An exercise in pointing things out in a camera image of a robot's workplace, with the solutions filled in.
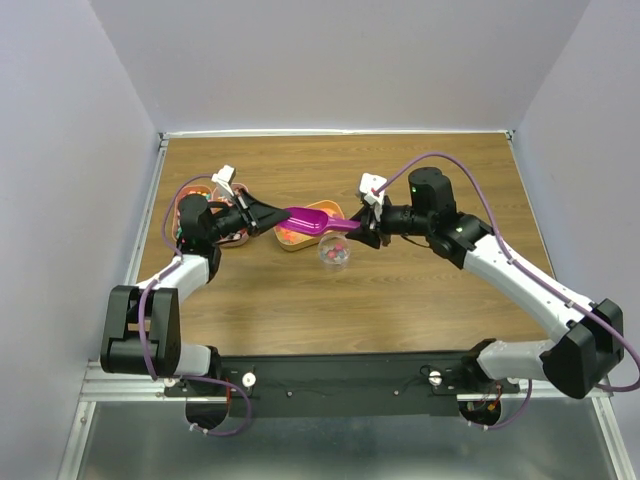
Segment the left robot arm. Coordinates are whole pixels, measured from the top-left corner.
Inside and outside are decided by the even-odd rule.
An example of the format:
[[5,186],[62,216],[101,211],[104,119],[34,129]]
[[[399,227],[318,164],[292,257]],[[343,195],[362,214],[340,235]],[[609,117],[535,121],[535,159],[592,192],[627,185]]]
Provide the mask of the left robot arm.
[[244,190],[229,204],[189,194],[178,212],[181,233],[170,263],[145,281],[111,290],[100,364],[112,374],[187,377],[197,393],[209,395],[221,385],[221,358],[215,347],[182,341],[180,305],[216,276],[223,240],[242,232],[259,236],[291,213]]

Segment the clear plastic cup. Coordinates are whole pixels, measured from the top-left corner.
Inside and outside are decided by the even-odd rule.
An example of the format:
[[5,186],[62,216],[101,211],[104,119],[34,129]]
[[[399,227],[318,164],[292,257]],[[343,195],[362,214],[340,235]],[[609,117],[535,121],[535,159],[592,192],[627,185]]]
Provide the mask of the clear plastic cup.
[[350,245],[342,234],[332,233],[321,238],[317,248],[321,264],[328,270],[343,270],[349,263]]

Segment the magenta plastic scoop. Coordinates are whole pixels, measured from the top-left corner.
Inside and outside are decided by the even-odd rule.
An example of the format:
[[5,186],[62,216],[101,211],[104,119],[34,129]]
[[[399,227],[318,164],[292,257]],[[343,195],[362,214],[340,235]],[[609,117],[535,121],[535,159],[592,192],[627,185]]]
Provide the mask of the magenta plastic scoop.
[[329,231],[350,232],[360,227],[358,221],[331,217],[318,209],[288,207],[286,211],[290,216],[278,226],[307,236],[322,236]]

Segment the orange tray of star candies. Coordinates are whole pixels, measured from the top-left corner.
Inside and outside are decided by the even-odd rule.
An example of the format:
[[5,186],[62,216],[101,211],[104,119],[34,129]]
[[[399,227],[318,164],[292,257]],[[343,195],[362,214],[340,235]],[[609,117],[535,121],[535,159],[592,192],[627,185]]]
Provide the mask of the orange tray of star candies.
[[[307,205],[307,208],[324,211],[332,218],[344,218],[341,207],[332,200],[321,200],[311,203]],[[289,252],[302,250],[317,245],[320,242],[320,237],[304,235],[281,226],[276,226],[274,232],[281,248]]]

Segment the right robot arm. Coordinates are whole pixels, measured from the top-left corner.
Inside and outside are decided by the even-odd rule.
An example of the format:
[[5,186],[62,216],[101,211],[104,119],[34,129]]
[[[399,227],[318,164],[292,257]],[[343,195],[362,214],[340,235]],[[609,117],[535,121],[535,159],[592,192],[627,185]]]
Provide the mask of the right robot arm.
[[480,392],[507,378],[550,382],[564,395],[584,398],[616,366],[624,348],[622,311],[609,299],[599,303],[546,275],[502,240],[495,228],[458,211],[451,182],[440,169],[409,175],[411,202],[394,205],[385,178],[362,175],[358,227],[348,238],[378,249],[392,236],[422,237],[428,248],[461,270],[492,285],[546,332],[543,341],[486,339],[465,354],[460,379]]

